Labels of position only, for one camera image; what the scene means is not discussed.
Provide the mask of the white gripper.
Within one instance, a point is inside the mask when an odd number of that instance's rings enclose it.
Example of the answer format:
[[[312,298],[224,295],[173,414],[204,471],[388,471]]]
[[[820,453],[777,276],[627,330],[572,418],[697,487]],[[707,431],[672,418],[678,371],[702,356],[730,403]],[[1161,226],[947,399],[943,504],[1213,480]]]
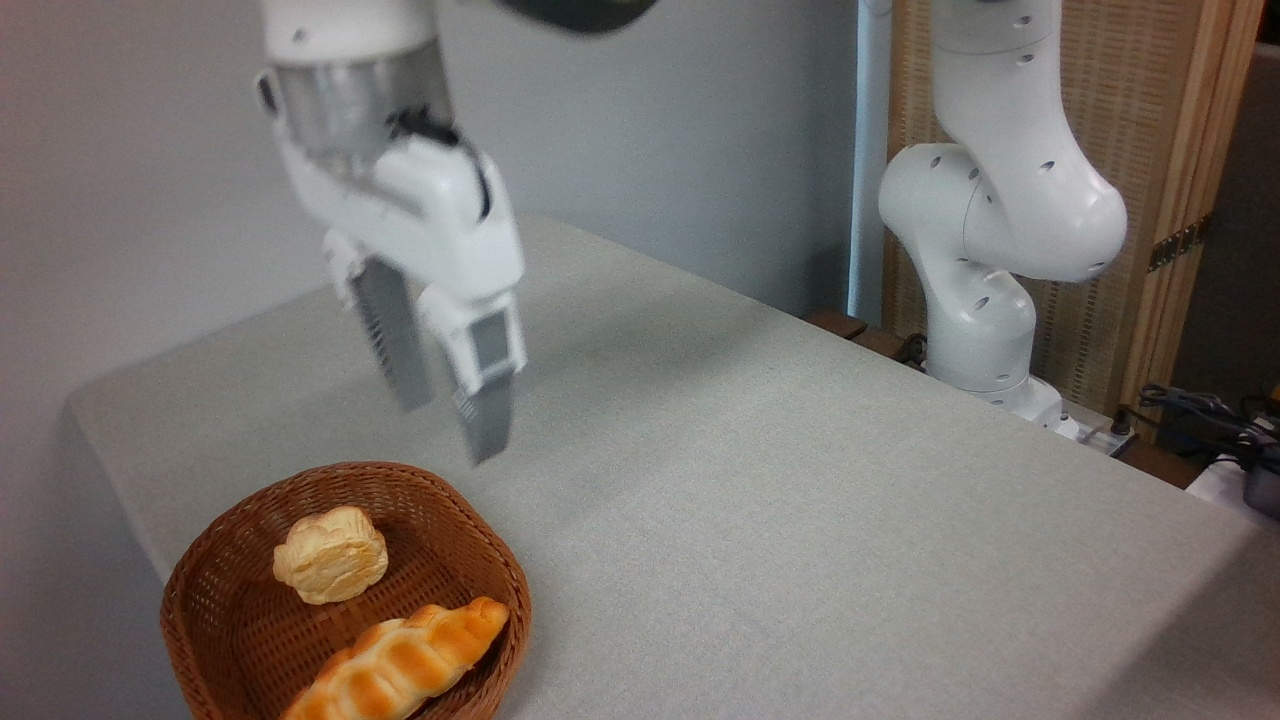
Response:
[[[509,443],[515,379],[529,356],[512,293],[525,270],[515,214],[492,160],[419,135],[339,170],[274,133],[303,209],[329,231],[323,255],[402,413],[431,400],[403,272],[424,284],[419,315],[439,342],[471,462]]]

